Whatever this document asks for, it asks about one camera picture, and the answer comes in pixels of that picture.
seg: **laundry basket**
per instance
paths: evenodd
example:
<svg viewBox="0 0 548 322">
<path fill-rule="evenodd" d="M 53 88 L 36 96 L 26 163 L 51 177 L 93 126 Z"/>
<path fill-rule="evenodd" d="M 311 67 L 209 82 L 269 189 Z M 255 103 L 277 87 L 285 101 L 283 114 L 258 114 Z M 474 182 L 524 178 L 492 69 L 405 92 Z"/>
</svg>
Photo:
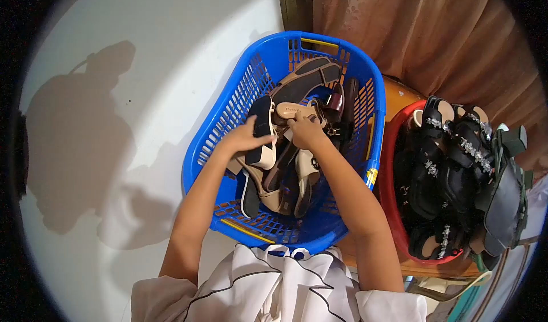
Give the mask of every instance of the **laundry basket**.
<svg viewBox="0 0 548 322">
<path fill-rule="evenodd" d="M 319 45 L 323 53 L 303 48 L 303 43 Z M 346 159 L 372 189 L 379 169 L 386 97 L 379 69 L 358 47 L 337 38 L 301 31 L 269 35 L 252 44 L 239 59 L 215 106 L 192 140 L 182 168 L 185 193 L 188 192 L 216 143 L 223 135 L 242 124 L 251 103 L 268 94 L 279 80 L 304 59 L 328 56 L 341 65 L 344 78 L 360 81 L 354 102 L 355 124 Z M 312 97 L 326 98 L 328 88 L 314 89 Z M 243 176 L 225 172 L 210 228 L 249 247 L 282 243 L 290 249 L 305 247 L 318 253 L 338 242 L 348 232 L 337 205 L 322 176 L 313 191 L 308 213 L 300 220 L 270 211 L 263 204 L 255 218 L 240 211 L 239 184 Z"/>
</svg>

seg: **sticker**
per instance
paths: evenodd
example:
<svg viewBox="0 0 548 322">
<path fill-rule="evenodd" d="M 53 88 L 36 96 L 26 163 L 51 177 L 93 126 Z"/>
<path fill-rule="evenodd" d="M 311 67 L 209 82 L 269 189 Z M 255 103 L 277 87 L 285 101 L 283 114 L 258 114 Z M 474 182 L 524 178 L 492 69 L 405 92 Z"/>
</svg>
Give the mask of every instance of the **sticker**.
<svg viewBox="0 0 548 322">
<path fill-rule="evenodd" d="M 376 175 L 379 173 L 379 171 L 377 171 L 376 168 L 370 168 L 367 170 L 367 173 L 366 173 L 366 176 L 367 176 L 367 185 L 369 185 L 370 183 L 375 185 L 375 181 L 376 181 Z"/>
</svg>

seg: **person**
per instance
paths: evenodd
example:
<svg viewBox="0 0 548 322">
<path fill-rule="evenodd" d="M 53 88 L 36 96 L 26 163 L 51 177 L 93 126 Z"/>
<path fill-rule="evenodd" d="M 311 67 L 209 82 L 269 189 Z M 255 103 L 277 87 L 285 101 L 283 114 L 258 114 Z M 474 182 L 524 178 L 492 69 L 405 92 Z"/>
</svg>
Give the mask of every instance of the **person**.
<svg viewBox="0 0 548 322">
<path fill-rule="evenodd" d="M 355 239 L 358 283 L 334 247 L 310 256 L 283 245 L 261 250 L 239 244 L 197 287 L 202 241 L 228 162 L 236 152 L 273 141 L 253 137 L 255 120 L 251 116 L 225 135 L 203 166 L 181 203 L 158 278 L 133 286 L 132 321 L 425 321 L 424 297 L 403 290 L 379 202 L 319 120 L 300 113 L 288 120 L 293 143 L 312 152 L 332 189 Z"/>
</svg>

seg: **brown curtain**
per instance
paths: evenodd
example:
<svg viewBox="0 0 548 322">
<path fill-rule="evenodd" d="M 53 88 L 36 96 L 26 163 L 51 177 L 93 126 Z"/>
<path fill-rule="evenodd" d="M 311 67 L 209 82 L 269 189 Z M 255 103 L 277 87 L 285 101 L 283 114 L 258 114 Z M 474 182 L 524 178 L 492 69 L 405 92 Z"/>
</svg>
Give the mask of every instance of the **brown curtain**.
<svg viewBox="0 0 548 322">
<path fill-rule="evenodd" d="M 314 32 L 360 47 L 383 74 L 425 96 L 481 106 L 493 125 L 524 125 L 519 156 L 548 168 L 548 112 L 537 66 L 502 0 L 313 0 Z"/>
</svg>

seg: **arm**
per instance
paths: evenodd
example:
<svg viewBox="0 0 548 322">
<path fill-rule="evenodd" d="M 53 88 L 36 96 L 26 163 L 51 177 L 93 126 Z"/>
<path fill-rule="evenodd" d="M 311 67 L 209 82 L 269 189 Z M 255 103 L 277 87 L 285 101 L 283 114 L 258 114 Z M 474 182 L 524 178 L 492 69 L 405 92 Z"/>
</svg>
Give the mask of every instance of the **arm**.
<svg viewBox="0 0 548 322">
<path fill-rule="evenodd" d="M 403 292 L 398 254 L 379 202 L 323 133 L 317 119 L 311 122 L 299 113 L 295 119 L 289 122 L 293 143 L 316 157 L 340 216 L 356 241 L 360 289 Z"/>
<path fill-rule="evenodd" d="M 230 158 L 239 151 L 254 149 L 273 140 L 272 136 L 253 137 L 256 116 L 248 118 L 217 144 L 188 194 L 179 206 L 159 277 L 188 279 L 198 284 L 198 265 L 217 192 Z"/>
</svg>

